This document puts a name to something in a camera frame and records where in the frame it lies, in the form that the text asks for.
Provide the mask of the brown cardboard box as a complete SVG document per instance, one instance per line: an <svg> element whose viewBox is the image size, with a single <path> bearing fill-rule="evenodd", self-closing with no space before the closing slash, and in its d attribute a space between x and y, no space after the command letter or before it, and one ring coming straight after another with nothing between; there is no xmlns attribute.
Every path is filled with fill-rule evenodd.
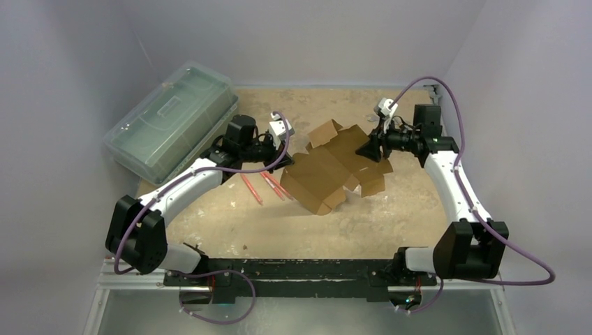
<svg viewBox="0 0 592 335"><path fill-rule="evenodd" d="M304 153L293 155L280 184L306 210L323 216L346 201L346 191L360 187L368 197L386 189L385 175L393 172L388 160L377 163L355 153L368 142L358 126L344 127L331 119L313 129Z"/></svg>

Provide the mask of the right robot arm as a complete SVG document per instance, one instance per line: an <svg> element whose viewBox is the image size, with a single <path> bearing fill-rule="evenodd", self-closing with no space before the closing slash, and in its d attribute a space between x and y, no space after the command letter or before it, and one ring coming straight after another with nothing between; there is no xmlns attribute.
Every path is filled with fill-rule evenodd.
<svg viewBox="0 0 592 335"><path fill-rule="evenodd" d="M392 275L402 284L420 272L442 279L483 280L498 274L505 244L492 235L508 238L503 221L495 221L472 200L472 191L459 161L459 148L453 137L443 135L441 108L416 105L413 122L395 124L398 105L382 99L374 111L377 127L356 153L377 163L392 151L409 152L430 176L450 224L434 247L401 247L394 256Z"/></svg>

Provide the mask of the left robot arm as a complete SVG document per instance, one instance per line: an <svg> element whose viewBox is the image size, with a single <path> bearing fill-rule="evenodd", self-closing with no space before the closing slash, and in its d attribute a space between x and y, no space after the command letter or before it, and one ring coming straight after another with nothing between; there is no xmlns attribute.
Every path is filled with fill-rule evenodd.
<svg viewBox="0 0 592 335"><path fill-rule="evenodd" d="M262 163L251 174L273 172L293 163L288 155L295 131L280 113L273 112L267 131L259 133L253 117L234 116L225 133L216 137L180 175L139 198L125 195L113 211L106 249L114 256L118 275L155 269L180 272L190 285L204 283L208 266L194 246L172 244L166 228L185 208L236 174L245 174L245 163Z"/></svg>

